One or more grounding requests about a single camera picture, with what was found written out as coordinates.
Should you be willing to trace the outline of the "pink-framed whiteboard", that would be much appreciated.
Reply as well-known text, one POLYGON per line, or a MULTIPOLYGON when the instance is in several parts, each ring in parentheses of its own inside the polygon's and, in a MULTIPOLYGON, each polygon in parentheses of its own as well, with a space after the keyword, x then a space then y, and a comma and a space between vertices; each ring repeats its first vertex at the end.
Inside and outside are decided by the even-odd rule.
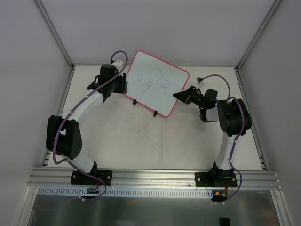
POLYGON ((137 51, 127 71, 126 96, 169 117, 176 105, 174 93, 183 91, 188 71, 144 51, 137 51))

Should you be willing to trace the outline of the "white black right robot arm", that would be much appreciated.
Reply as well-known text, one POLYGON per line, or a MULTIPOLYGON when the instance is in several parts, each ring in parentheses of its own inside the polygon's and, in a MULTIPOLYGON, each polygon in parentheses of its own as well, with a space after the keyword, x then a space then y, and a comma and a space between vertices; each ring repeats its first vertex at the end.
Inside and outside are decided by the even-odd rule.
POLYGON ((46 148, 52 152, 56 165, 68 162, 84 175, 97 176, 97 164, 82 151, 80 127, 92 111, 105 102, 112 93, 127 91, 125 66, 122 61, 111 60, 100 67, 99 75, 87 86, 81 100, 70 110, 48 119, 46 148))

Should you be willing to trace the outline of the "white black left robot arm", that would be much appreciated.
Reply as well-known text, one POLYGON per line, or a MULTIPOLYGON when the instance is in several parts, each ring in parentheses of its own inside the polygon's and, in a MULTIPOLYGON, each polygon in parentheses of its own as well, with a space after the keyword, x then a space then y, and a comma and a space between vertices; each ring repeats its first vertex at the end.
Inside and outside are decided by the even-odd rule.
POLYGON ((240 139, 252 126, 251 116, 242 99, 230 97, 217 100, 218 92, 208 89, 204 94, 194 86, 174 93, 173 97, 185 104, 199 107, 202 122, 218 122, 223 132, 218 157, 211 168, 212 174, 232 173, 234 156, 240 139))

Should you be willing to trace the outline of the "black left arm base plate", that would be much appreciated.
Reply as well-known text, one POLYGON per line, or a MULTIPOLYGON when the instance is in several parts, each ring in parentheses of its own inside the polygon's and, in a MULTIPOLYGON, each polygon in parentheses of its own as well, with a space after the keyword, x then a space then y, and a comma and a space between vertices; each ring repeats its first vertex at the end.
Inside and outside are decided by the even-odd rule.
POLYGON ((195 183, 196 187, 230 187, 238 186, 236 175, 234 172, 226 174, 213 175, 209 172, 196 172, 195 183))

